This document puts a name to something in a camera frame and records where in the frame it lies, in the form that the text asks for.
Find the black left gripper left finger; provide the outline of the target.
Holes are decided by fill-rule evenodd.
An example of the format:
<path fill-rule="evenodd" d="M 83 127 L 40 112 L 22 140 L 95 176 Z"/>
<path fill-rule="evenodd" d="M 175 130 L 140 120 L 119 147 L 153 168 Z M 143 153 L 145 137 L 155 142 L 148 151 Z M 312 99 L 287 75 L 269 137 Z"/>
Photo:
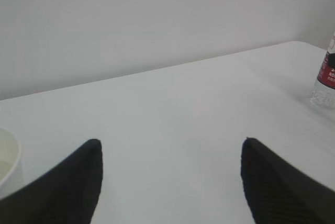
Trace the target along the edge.
<path fill-rule="evenodd" d="M 102 144 L 91 139 L 43 176 L 1 199 L 1 223 L 91 223 L 102 181 Z"/>

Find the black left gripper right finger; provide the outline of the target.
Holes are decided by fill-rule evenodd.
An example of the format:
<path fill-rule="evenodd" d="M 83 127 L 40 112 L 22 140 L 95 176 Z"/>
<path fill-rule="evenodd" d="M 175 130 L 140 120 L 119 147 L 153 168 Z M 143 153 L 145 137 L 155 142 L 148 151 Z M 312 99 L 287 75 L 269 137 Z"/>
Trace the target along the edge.
<path fill-rule="evenodd" d="M 334 223 L 334 191 L 255 138 L 242 144 L 240 175 L 255 223 Z"/>

